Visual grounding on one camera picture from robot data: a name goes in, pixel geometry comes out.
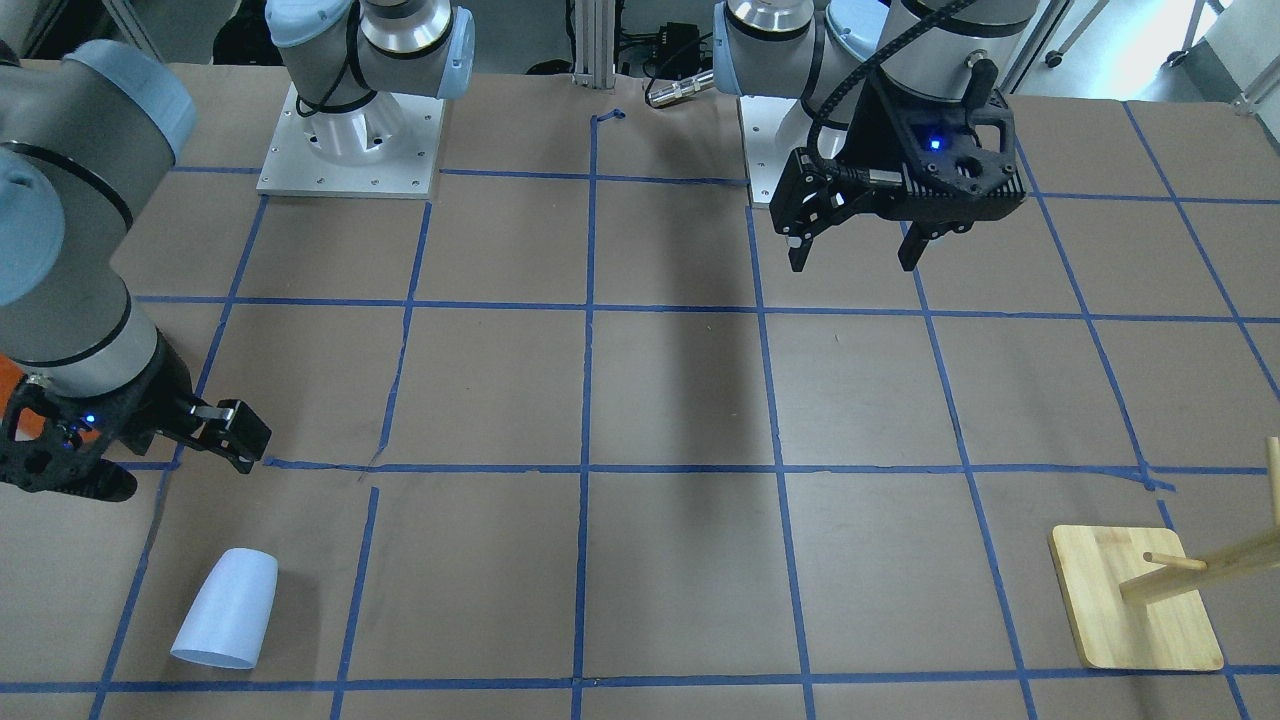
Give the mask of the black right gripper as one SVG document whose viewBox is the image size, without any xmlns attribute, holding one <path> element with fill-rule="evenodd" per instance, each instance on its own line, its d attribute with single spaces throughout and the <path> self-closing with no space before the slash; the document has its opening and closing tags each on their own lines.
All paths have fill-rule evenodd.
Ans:
<svg viewBox="0 0 1280 720">
<path fill-rule="evenodd" d="M 210 405 L 193 395 L 186 363 L 161 337 L 137 378 L 96 397 L 73 398 L 50 379 L 24 374 L 3 411 L 1 479 L 29 493 L 123 502 L 137 479 L 104 455 L 114 443 L 143 455 L 155 436 L 212 452 L 247 474 L 273 432 L 242 400 Z"/>
</svg>

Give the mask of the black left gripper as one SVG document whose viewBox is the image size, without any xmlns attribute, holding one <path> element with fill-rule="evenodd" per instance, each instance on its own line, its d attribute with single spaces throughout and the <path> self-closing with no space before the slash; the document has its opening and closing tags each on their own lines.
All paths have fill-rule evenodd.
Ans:
<svg viewBox="0 0 1280 720">
<path fill-rule="evenodd" d="M 804 270 L 818 234 L 854 215 L 910 222 L 897 259 L 914 272 L 946 231 L 1000 220 L 1024 202 L 1014 117 L 996 70 L 963 69 L 960 94 L 931 100 L 873 70 L 835 158 L 791 151 L 769 210 L 792 272 Z"/>
</svg>

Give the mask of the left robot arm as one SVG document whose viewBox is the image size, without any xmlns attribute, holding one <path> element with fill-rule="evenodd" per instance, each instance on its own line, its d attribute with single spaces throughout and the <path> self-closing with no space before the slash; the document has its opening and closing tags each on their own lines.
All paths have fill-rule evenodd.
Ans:
<svg viewBox="0 0 1280 720">
<path fill-rule="evenodd" d="M 768 197 L 794 272 L 856 215 L 906 223 L 897 258 L 913 272 L 932 241 L 1023 205 L 998 77 L 1034 14 L 1033 1 L 716 5 L 716 87 L 791 99 L 809 123 L 783 142 Z"/>
</svg>

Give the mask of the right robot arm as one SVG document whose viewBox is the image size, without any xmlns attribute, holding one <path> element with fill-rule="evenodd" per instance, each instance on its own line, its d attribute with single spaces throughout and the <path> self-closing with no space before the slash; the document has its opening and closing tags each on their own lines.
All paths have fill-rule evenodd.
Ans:
<svg viewBox="0 0 1280 720">
<path fill-rule="evenodd" d="M 474 72 L 472 14 L 448 1 L 270 1 L 291 74 L 262 164 L 268 195 L 424 197 L 442 102 Z M 134 219 L 180 159 L 197 114 L 177 74 L 95 40 L 49 72 L 3 50 L 3 482 L 122 502 L 137 482 L 106 459 L 154 437 L 248 473 L 271 432 L 243 401 L 209 404 L 111 269 Z"/>
</svg>

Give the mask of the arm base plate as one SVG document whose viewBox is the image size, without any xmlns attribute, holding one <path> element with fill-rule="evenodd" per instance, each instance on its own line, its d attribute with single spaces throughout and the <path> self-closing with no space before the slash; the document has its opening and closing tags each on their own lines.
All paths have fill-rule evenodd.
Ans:
<svg viewBox="0 0 1280 720">
<path fill-rule="evenodd" d="M 739 115 L 751 205 L 767 209 L 788 155 L 806 141 L 812 118 L 799 99 L 751 95 L 739 100 Z"/>
<path fill-rule="evenodd" d="M 355 111 L 302 117 L 296 99 L 289 88 L 262 161 L 259 193 L 431 197 L 447 101 L 383 92 Z"/>
</svg>

